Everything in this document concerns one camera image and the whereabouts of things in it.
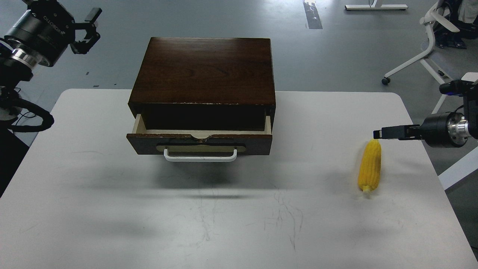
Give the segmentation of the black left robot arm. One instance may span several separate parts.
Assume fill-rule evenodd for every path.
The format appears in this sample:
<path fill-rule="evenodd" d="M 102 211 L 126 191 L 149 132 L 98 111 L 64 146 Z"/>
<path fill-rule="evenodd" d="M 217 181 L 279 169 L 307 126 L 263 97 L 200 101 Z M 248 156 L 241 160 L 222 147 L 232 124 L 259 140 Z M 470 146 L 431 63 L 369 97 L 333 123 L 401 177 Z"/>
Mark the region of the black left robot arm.
<path fill-rule="evenodd" d="M 67 46 L 75 54 L 86 54 L 100 39 L 96 21 L 102 13 L 94 7 L 84 22 L 56 0 L 27 0 L 27 9 L 1 38 L 1 128 L 32 133 L 49 129 L 50 112 L 23 99 L 17 85 L 30 81 L 33 69 L 54 66 Z"/>

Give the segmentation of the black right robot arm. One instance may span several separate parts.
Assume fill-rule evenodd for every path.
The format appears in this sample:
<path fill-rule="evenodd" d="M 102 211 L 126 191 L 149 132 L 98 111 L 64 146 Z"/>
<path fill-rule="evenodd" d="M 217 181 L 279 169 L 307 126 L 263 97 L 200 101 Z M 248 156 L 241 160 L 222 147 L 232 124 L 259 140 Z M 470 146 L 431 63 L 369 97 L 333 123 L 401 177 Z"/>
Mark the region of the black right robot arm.
<path fill-rule="evenodd" d="M 427 116 L 421 125 L 383 127 L 373 132 L 374 139 L 424 140 L 432 148 L 460 148 L 468 138 L 478 138 L 477 84 L 453 80 L 439 87 L 440 93 L 463 99 L 463 112 Z"/>

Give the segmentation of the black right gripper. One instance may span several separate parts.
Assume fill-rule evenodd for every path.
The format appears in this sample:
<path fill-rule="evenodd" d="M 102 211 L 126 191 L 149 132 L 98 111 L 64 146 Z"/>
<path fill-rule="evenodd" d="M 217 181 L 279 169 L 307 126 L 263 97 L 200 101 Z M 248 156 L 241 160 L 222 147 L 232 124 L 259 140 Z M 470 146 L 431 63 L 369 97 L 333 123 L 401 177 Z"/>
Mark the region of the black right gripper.
<path fill-rule="evenodd" d="M 468 121 L 460 112 L 432 114 L 420 126 L 391 126 L 374 130 L 373 138 L 424 140 L 432 148 L 460 148 L 469 138 Z"/>

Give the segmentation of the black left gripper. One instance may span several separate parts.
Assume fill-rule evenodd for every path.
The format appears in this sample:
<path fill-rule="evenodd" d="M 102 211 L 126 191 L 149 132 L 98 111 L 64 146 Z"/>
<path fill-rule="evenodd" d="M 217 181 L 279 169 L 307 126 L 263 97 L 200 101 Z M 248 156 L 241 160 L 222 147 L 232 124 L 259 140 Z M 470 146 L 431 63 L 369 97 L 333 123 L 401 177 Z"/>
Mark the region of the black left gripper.
<path fill-rule="evenodd" d="M 87 54 L 100 39 L 96 20 L 100 7 L 93 7 L 84 22 L 75 23 L 73 16 L 56 0 L 34 0 L 26 12 L 7 31 L 4 39 L 11 47 L 25 47 L 41 56 L 42 66 L 52 67 L 67 46 L 75 54 Z M 80 41 L 75 40 L 75 30 L 85 30 Z"/>

